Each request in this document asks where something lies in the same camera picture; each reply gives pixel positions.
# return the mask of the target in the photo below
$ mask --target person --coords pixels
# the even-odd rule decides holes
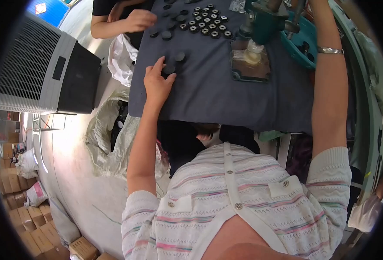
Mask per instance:
[[[125,33],[139,49],[145,29],[157,22],[150,12],[155,0],[93,0],[92,37],[106,39]]]
[[[203,148],[192,159],[184,144],[190,145],[196,133],[185,130],[172,137],[178,138],[177,151],[168,153],[168,157],[179,153],[177,165],[183,165],[158,200],[154,177],[158,115],[176,78],[161,76],[165,59],[161,57],[146,68],[147,97],[129,157],[128,198],[121,220],[125,259],[331,258],[346,225],[351,183],[346,147],[348,81],[329,4],[310,0],[310,5],[317,44],[339,53],[317,55],[313,159],[306,184],[290,176],[272,156],[253,151],[243,133],[247,128],[227,127],[224,143]]]

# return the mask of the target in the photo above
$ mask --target wall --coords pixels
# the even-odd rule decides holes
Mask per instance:
[[[36,5],[45,3],[46,11],[38,14],[37,16],[53,25],[59,27],[61,20],[65,17],[69,11],[69,7],[61,0],[33,0],[28,5],[27,11],[30,13],[36,13]]]

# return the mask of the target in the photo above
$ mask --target woman's arm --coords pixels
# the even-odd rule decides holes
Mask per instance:
[[[320,47],[341,49],[339,32],[327,0],[310,0]],[[312,109],[313,158],[322,151],[346,146],[349,97],[344,55],[317,55]]]
[[[147,101],[129,155],[126,175],[128,195],[137,190],[146,190],[154,195],[157,194],[154,175],[157,120],[176,78],[175,73],[169,75],[166,80],[161,76],[164,59],[163,56],[158,59],[154,66],[146,68],[144,85],[147,91]]]
[[[157,16],[150,11],[134,9],[126,19],[108,23],[108,15],[92,15],[90,33],[93,38],[107,39],[121,33],[142,32],[157,22]]]

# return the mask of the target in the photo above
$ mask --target concrete floor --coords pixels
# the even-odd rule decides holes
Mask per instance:
[[[87,125],[97,108],[115,89],[125,88],[111,77],[107,68],[108,50],[113,39],[93,39],[90,34],[92,2],[81,0],[77,3],[60,29],[102,59],[96,108],[90,115],[55,114],[42,117],[52,128],[62,130],[42,133],[46,170],[40,166],[38,172],[49,196],[61,201],[80,232],[101,252],[106,251],[123,259],[120,222],[126,203],[126,182],[118,177],[94,177],[93,166],[83,141]],[[29,117],[28,128],[31,128],[32,115]],[[32,147],[32,136],[29,131],[29,149]],[[35,154],[40,158],[38,136],[34,136],[33,140]],[[261,145],[261,151],[268,153],[269,149],[268,145]],[[164,192],[168,181],[168,175],[158,181]]]

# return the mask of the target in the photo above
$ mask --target silver bracelet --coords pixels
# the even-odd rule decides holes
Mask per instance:
[[[344,54],[343,49],[333,49],[333,48],[327,48],[327,47],[317,47],[317,51],[319,53],[327,53],[327,54]]]

